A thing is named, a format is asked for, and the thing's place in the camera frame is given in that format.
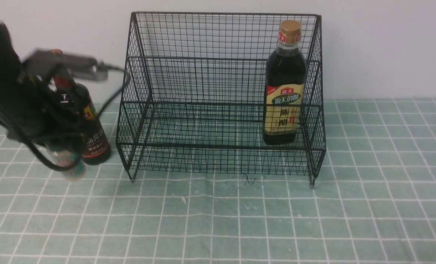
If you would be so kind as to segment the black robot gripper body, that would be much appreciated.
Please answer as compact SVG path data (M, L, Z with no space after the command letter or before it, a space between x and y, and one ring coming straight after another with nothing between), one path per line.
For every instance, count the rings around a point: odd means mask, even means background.
M65 67L74 80L104 81L104 63L88 55L37 49L21 60L8 28L0 22L0 125L8 138L26 145L59 143L75 147L95 125L65 110L55 95L52 77Z

